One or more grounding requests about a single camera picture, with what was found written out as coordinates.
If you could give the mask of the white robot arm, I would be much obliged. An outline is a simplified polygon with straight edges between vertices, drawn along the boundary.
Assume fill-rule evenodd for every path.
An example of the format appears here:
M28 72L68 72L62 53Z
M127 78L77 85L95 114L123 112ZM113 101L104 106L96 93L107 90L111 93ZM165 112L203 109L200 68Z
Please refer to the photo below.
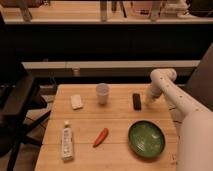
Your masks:
M173 68L154 69L146 104L166 95L184 115L177 147L176 171L213 171L213 111L183 91Z

